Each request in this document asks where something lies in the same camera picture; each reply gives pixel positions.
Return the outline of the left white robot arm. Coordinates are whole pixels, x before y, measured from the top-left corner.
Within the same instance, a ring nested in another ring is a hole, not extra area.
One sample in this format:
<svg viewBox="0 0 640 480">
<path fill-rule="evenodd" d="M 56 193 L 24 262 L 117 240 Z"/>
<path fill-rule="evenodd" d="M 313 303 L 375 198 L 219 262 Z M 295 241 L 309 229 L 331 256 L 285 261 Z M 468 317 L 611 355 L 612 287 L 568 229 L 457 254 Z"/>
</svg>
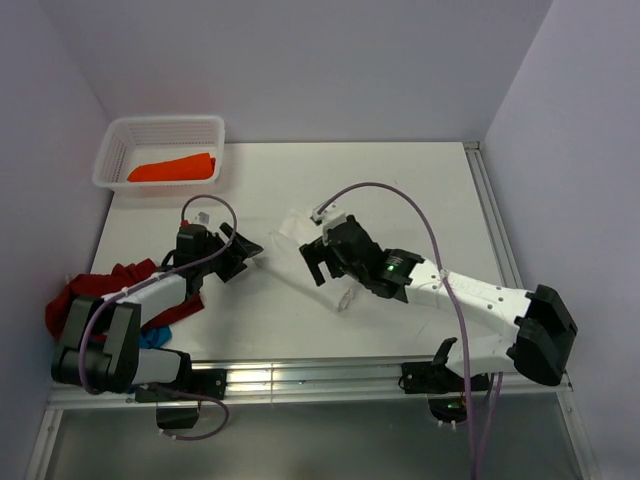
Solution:
<svg viewBox="0 0 640 480">
<path fill-rule="evenodd" d="M 170 313 L 188 315 L 207 276 L 228 282 L 262 251 L 228 223 L 217 232 L 182 224 L 174 249 L 142 279 L 72 300 L 52 360 L 53 380 L 92 394 L 158 384 L 172 399 L 187 397 L 195 386 L 190 355 L 141 347 L 144 328 Z"/>
</svg>

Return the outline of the white printed t-shirt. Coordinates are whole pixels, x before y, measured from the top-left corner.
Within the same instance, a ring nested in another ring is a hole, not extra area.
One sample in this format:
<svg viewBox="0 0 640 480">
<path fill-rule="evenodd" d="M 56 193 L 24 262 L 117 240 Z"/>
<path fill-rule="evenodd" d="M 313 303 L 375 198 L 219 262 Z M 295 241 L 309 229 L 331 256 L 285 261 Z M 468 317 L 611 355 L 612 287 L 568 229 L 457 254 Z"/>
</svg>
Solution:
<svg viewBox="0 0 640 480">
<path fill-rule="evenodd" d="M 358 286 L 348 277 L 327 280 L 317 286 L 300 247 L 322 234 L 311 219 L 312 209 L 291 209 L 277 230 L 269 233 L 265 257 L 255 263 L 285 285 L 319 303 L 328 310 L 345 311 L 355 300 Z"/>
</svg>

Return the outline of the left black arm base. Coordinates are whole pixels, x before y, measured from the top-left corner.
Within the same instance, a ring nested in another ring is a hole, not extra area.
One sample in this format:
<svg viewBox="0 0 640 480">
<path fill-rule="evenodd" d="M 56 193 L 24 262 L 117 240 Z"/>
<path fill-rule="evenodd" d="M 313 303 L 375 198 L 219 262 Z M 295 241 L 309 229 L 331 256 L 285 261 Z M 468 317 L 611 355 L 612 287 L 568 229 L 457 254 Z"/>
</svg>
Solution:
<svg viewBox="0 0 640 480">
<path fill-rule="evenodd" d="M 161 435 L 176 441 L 198 441 L 221 433 L 230 419 L 229 407 L 224 403 L 227 387 L 227 370 L 216 368 L 195 370 L 184 384 L 157 384 L 136 387 L 134 399 L 137 403 L 156 405 L 156 426 Z M 192 430 L 205 404 L 220 408 L 222 419 L 212 431 L 186 434 Z"/>
</svg>

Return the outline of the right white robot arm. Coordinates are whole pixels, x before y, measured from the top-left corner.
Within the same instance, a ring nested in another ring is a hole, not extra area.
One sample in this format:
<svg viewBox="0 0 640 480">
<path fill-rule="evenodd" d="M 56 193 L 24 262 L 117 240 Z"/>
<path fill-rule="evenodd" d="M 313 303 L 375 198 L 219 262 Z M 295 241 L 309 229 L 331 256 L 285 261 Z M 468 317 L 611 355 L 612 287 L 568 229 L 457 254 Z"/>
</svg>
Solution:
<svg viewBox="0 0 640 480">
<path fill-rule="evenodd" d="M 314 214 L 317 238 L 300 253 L 317 285 L 348 276 L 372 294 L 460 314 L 490 330 L 442 342 L 431 366 L 435 383 L 452 390 L 467 375 L 519 373 L 544 386 L 561 383 L 578 333 L 560 294 L 490 284 L 438 267 L 416 253 L 384 249 L 352 215 Z"/>
</svg>

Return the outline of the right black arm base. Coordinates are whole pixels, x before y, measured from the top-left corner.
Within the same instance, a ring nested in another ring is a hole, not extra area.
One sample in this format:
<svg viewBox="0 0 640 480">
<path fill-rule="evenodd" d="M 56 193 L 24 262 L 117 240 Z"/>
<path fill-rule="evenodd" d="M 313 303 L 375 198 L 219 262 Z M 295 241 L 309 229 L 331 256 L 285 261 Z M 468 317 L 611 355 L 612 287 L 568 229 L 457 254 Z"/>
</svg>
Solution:
<svg viewBox="0 0 640 480">
<path fill-rule="evenodd" d="M 429 409 L 437 422 L 464 424 L 467 422 L 467 400 L 464 379 L 431 361 L 405 362 L 401 364 L 398 387 L 407 395 L 452 395 L 429 400 Z"/>
</svg>

